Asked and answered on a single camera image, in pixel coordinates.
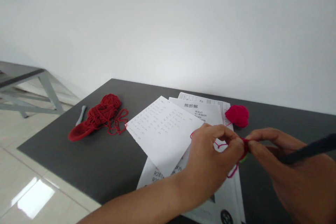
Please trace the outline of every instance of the red thread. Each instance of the red thread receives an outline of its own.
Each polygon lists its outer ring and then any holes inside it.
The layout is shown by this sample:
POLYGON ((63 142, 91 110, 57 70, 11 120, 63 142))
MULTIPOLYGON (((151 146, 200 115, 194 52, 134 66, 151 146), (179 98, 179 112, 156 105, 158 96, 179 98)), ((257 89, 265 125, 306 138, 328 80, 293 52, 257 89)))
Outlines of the red thread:
POLYGON ((119 123, 123 122, 125 124, 128 122, 128 119, 124 118, 128 115, 128 111, 126 109, 122 109, 119 113, 117 113, 120 106, 121 102, 118 96, 114 94, 105 95, 98 105, 88 111, 86 121, 78 124, 70 131, 68 135, 69 140, 73 142, 81 140, 94 130, 98 130, 102 127, 107 127, 107 132, 110 135, 115 135, 117 133, 120 135, 125 131, 126 125, 122 130, 120 130, 119 123), (111 127, 112 123, 110 122, 110 119, 113 119, 114 127, 111 127))
MULTIPOLYGON (((244 159, 244 157, 247 155, 247 153, 248 153, 248 149, 249 149, 249 147, 248 147, 248 142, 249 142, 249 140, 247 140, 247 139, 245 139, 245 138, 242 138, 242 140, 243 140, 243 142, 244 142, 244 154, 241 156, 241 158, 239 159, 239 161, 240 160, 243 160, 244 159)), ((223 144, 218 144, 218 143, 216 143, 215 142, 215 144, 217 145, 217 147, 218 147, 218 149, 221 147, 221 146, 223 146, 223 145, 227 145, 226 143, 223 143, 223 144)), ((234 170, 233 170, 233 172, 231 173, 231 175, 228 175, 227 177, 230 179, 230 178, 232 178, 233 176, 234 176, 234 174, 236 173, 236 171, 237 171, 237 169, 238 169, 238 164, 239 164, 239 162, 236 164, 236 167, 234 168, 234 170)))
POLYGON ((248 125, 249 111, 241 105, 233 105, 225 112, 226 118, 237 127, 244 128, 248 125))
POLYGON ((236 173, 238 169, 238 163, 236 163, 236 167, 234 168, 233 172, 231 173, 231 175, 227 175, 228 179, 232 178, 234 176, 234 174, 236 173))

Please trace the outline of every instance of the gray table frame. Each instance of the gray table frame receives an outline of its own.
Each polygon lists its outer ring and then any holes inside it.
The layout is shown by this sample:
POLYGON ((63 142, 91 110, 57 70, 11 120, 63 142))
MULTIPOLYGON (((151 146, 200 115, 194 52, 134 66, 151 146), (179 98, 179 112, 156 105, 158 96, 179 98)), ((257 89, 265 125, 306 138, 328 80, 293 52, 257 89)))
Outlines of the gray table frame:
POLYGON ((10 104, 0 104, 0 110, 12 110, 12 111, 19 111, 23 118, 27 118, 28 115, 26 112, 35 112, 35 113, 47 113, 47 114, 63 114, 64 110, 60 103, 60 101, 57 98, 57 95, 49 81, 48 75, 45 70, 43 70, 41 73, 35 74, 33 76, 27 77, 25 79, 21 79, 18 81, 15 81, 13 83, 10 83, 8 85, 5 85, 3 87, 0 87, 0 97, 14 103, 14 105, 10 104), (39 97, 32 97, 27 96, 23 94, 16 94, 11 92, 9 89, 13 86, 19 85, 23 82, 29 81, 31 79, 38 78, 41 82, 45 92, 48 95, 48 99, 46 98, 39 98, 39 97), (19 97, 22 98, 28 98, 32 100, 40 100, 45 102, 51 102, 55 109, 47 109, 47 108, 40 108, 38 106, 35 106, 33 104, 30 104, 28 102, 22 101, 19 99, 19 97))

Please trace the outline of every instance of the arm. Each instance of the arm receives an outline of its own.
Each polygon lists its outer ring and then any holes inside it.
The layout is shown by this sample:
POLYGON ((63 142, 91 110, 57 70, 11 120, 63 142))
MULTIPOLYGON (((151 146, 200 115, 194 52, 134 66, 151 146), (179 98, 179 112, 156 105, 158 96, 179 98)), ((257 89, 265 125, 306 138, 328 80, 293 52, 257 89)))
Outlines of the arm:
POLYGON ((244 153, 238 135, 223 125, 204 124, 192 135, 186 168, 154 184, 111 200, 79 224, 166 223, 206 201, 244 153), (216 138, 229 146, 215 151, 216 138))
POLYGON ((336 223, 336 163, 320 154, 294 165, 276 156, 287 155, 305 143, 277 129, 252 131, 250 152, 270 175, 274 190, 295 223, 336 223), (269 140, 274 146, 258 141, 269 140))

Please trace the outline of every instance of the finger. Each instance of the finger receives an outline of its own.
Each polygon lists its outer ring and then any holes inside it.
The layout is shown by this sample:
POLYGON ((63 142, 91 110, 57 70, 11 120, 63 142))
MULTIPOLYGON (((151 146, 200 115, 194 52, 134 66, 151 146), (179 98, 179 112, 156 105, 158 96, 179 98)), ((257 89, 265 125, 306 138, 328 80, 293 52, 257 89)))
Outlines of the finger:
POLYGON ((284 150, 275 146, 266 146, 266 148, 276 157, 284 156, 284 150))
POLYGON ((284 149, 297 150, 306 146, 305 143, 296 138, 273 128, 253 130, 247 137, 247 140, 261 141, 269 140, 276 146, 284 149))
POLYGON ((236 138, 230 141, 227 148, 218 153, 220 162, 225 166, 225 172, 227 174, 238 163, 242 155, 244 154, 244 142, 240 138, 236 138))
POLYGON ((207 137, 212 138, 213 142, 218 138, 219 140, 233 140, 239 136, 223 124, 207 127, 204 129, 207 137))
POLYGON ((266 146, 266 148, 273 153, 274 156, 276 157, 280 157, 280 156, 285 156, 288 154, 291 154, 292 152, 294 152, 295 150, 291 150, 291 149, 283 149, 283 148, 278 148, 276 146, 266 146))
POLYGON ((257 141, 249 141, 248 147, 252 155, 273 179, 279 181, 288 176, 290 168, 282 164, 266 146, 257 141))
POLYGON ((208 123, 203 123, 203 125, 202 125, 201 127, 199 127, 198 129, 194 130, 194 131, 191 133, 190 137, 192 137, 194 133, 196 133, 196 132, 198 132, 198 131, 201 131, 202 129, 207 128, 207 127, 211 127, 211 125, 208 124, 208 123))

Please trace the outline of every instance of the gray crochet hook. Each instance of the gray crochet hook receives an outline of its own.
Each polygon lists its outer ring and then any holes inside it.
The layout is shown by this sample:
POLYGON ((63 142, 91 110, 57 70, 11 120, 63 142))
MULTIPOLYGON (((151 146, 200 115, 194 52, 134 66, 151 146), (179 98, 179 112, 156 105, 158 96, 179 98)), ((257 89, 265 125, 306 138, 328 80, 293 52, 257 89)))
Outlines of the gray crochet hook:
POLYGON ((82 120, 83 120, 83 116, 84 116, 84 112, 85 112, 85 109, 86 109, 86 108, 87 108, 87 107, 86 107, 85 105, 82 107, 82 112, 81 112, 81 115, 79 116, 78 121, 76 122, 76 126, 82 122, 82 120))

